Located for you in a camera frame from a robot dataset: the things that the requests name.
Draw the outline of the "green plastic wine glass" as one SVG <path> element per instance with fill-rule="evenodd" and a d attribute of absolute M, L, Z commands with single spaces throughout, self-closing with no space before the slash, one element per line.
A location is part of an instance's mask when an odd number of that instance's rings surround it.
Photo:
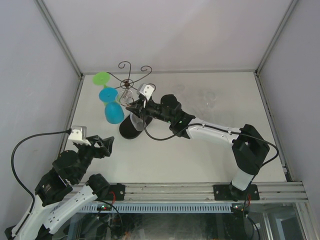
<path fill-rule="evenodd" d="M 96 73 L 93 78 L 92 82 L 96 86 L 102 87 L 98 94 L 99 100 L 107 106 L 108 104 L 114 104 L 117 107 L 120 107 L 120 104 L 117 101 L 118 90 L 114 87 L 108 86 L 110 81 L 111 75 L 105 71 L 101 71 Z"/>

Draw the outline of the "blue plastic wine glass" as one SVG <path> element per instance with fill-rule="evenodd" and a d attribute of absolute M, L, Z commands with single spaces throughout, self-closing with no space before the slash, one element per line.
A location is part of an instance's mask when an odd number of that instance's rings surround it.
<path fill-rule="evenodd" d="M 124 118 L 122 106 L 117 102 L 118 91 L 112 87 L 106 87 L 99 93 L 99 99 L 105 103 L 104 114 L 108 123 L 120 124 Z"/>

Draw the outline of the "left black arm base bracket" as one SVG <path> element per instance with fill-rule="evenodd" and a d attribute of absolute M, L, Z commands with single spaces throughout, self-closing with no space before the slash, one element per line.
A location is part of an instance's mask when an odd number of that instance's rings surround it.
<path fill-rule="evenodd" d="M 108 201 L 123 201 L 125 199 L 126 186 L 121 183 L 111 184 L 106 197 Z"/>

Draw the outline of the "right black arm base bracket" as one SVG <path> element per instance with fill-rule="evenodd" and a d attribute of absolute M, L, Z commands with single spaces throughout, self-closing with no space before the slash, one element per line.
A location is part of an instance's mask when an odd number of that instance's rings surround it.
<path fill-rule="evenodd" d="M 216 201 L 244 201 L 250 199 L 260 200 L 258 186 L 250 184 L 247 189 L 239 190 L 231 184 L 214 184 L 213 194 Z"/>

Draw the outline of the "copper wire wine glass rack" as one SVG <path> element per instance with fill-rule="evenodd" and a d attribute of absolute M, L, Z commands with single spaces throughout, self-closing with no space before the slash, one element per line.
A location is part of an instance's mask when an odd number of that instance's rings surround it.
<path fill-rule="evenodd" d="M 122 107 L 126 108 L 126 107 L 131 107 L 135 101 L 134 94 L 133 94 L 133 90 L 135 91 L 137 90 L 134 87 L 135 83 L 138 83 L 142 79 L 149 76 L 153 72 L 153 69 L 149 65 L 143 65 L 140 68 L 140 71 L 143 73 L 146 73 L 146 75 L 144 75 L 141 78 L 138 78 L 137 80 L 133 80 L 131 78 L 132 64 L 126 60 L 121 61 L 118 64 L 119 69 L 124 69 L 125 67 L 129 68 L 127 78 L 119 79 L 113 73 L 109 73 L 109 74 L 120 82 L 120 85 L 119 87 L 117 87 L 117 89 L 121 89 L 122 91 L 117 95 L 116 101 Z M 119 126 L 119 133 L 126 140 L 133 140 L 137 138 L 143 131 L 144 131 L 143 121 L 133 113 L 130 113 L 122 121 L 122 123 Z"/>

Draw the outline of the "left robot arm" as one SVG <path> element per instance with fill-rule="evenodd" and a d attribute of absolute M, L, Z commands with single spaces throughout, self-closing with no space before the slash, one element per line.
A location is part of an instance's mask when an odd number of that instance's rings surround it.
<path fill-rule="evenodd" d="M 78 185 L 93 159 L 103 159 L 112 153 L 115 138 L 90 136 L 81 143 L 75 142 L 78 151 L 66 150 L 52 163 L 32 193 L 29 210 L 17 225 L 8 227 L 4 233 L 9 240 L 51 240 L 53 235 L 82 207 L 95 200 L 109 196 L 110 184 L 102 174 L 93 174 L 80 191 L 61 201 Z"/>

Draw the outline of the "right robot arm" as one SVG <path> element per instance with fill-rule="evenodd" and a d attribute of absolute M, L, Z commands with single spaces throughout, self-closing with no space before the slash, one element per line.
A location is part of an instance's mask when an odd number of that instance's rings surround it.
<path fill-rule="evenodd" d="M 270 151 L 268 142 L 252 125 L 232 128 L 208 123 L 184 112 L 173 94 L 164 95 L 160 103 L 141 96 L 127 106 L 126 110 L 142 121 L 152 118 L 169 123 L 169 129 L 175 137 L 221 143 L 231 148 L 238 168 L 228 186 L 234 200 L 247 195 L 252 180 L 259 173 Z"/>

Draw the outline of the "clear champagne flute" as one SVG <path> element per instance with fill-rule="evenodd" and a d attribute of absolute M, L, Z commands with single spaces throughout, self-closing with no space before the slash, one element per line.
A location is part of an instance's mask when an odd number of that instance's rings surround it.
<path fill-rule="evenodd" d="M 129 115 L 120 124 L 120 129 L 126 133 L 142 132 L 144 130 L 144 123 L 140 117 L 140 112 L 134 105 L 133 92 L 131 90 L 122 90 L 116 97 L 117 102 L 129 111 Z"/>

